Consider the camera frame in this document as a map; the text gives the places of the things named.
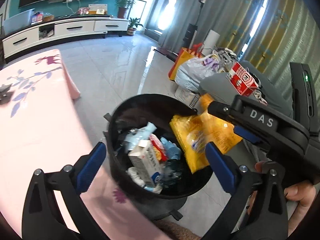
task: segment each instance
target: curtain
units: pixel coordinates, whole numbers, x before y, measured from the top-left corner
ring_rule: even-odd
[[[218,43],[238,49],[240,44],[246,42],[262,2],[263,0],[207,0],[201,13],[195,42],[203,42],[212,29],[221,35]],[[188,24],[196,22],[199,9],[198,0],[177,0],[174,19],[161,35],[159,45],[178,53]]]
[[[320,30],[303,0],[269,0],[243,59],[250,61],[292,103],[290,62],[308,64],[320,110]]]

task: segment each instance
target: white plastic bag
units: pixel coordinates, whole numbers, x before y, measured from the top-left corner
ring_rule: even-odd
[[[217,73],[220,58],[213,53],[203,58],[194,57],[183,63],[177,70],[175,82],[184,89],[198,92],[200,82]]]

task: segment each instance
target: human hand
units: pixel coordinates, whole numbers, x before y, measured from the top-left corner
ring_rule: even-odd
[[[257,172],[262,172],[262,164],[264,162],[259,162],[255,165]],[[252,194],[249,202],[248,214],[250,214],[254,200],[256,198],[257,192]],[[316,188],[311,184],[310,181],[303,181],[298,184],[292,185],[284,190],[284,195],[288,200],[299,201],[297,208],[293,212],[289,219],[289,229],[288,236],[297,228],[302,219],[307,214],[309,208],[311,207],[315,197]]]

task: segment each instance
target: blue gripper pad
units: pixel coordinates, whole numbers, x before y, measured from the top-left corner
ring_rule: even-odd
[[[247,141],[253,143],[253,144],[261,142],[261,139],[259,137],[257,137],[254,134],[248,132],[246,129],[244,129],[241,126],[235,126],[233,128],[233,132],[235,134],[241,136],[242,138],[246,139]]]
[[[230,156],[223,155],[213,142],[206,145],[205,155],[223,190],[233,195],[238,180],[236,163]]]
[[[99,142],[90,153],[90,157],[84,164],[81,171],[76,177],[76,192],[77,194],[84,193],[88,190],[91,182],[96,176],[100,166],[107,155],[106,145]]]

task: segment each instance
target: tv stand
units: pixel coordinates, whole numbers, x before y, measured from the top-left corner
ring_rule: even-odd
[[[68,18],[55,18],[52,21],[29,25],[2,38],[4,59],[8,63],[14,58],[20,57],[31,51],[45,48],[55,44],[83,39],[85,36],[102,34],[106,37],[108,31],[118,31],[119,37],[128,29],[129,20],[111,18],[106,16],[85,15],[70,16]]]

